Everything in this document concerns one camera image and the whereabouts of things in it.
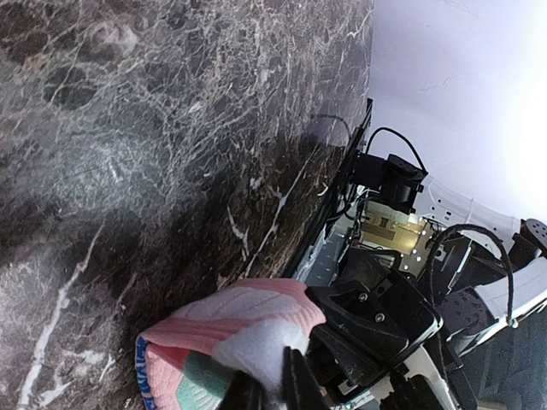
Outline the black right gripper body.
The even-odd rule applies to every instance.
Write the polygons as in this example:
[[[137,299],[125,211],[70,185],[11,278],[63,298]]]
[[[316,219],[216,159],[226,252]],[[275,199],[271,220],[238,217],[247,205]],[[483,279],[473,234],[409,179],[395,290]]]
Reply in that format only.
[[[320,384],[373,384],[441,327],[441,316],[382,251],[349,251],[328,286],[306,296],[326,321],[312,331],[308,361]]]

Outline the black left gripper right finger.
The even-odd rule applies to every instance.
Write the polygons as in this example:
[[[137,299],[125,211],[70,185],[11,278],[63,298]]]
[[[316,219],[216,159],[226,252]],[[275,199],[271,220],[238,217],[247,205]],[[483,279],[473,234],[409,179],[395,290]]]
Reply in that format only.
[[[282,401],[289,410],[321,410],[325,401],[319,385],[300,350],[285,347],[282,370]]]

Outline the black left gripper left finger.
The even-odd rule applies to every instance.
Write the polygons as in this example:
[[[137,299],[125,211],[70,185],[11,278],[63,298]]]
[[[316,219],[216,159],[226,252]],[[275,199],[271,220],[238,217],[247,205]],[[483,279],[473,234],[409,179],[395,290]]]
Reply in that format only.
[[[265,405],[266,396],[262,385],[244,372],[235,372],[221,402],[221,410],[262,410]]]

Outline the pink patterned sock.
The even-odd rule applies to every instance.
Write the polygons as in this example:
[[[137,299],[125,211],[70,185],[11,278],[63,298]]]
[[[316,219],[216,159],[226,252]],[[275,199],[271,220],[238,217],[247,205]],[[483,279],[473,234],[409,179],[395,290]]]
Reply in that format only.
[[[241,371],[283,408],[284,350],[304,354],[326,321],[306,289],[289,278],[243,279],[141,332],[135,370],[145,407],[217,409]]]

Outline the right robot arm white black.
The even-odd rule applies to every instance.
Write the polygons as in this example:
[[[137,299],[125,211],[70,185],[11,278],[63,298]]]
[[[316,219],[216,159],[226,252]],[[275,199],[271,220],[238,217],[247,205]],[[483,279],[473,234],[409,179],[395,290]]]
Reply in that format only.
[[[453,226],[428,241],[419,276],[400,252],[350,242],[337,277],[309,297],[326,316],[311,336],[307,361],[334,392],[366,389],[409,367],[424,351],[438,369],[515,325],[546,302],[546,227],[526,220],[510,250],[492,255],[491,235]]]

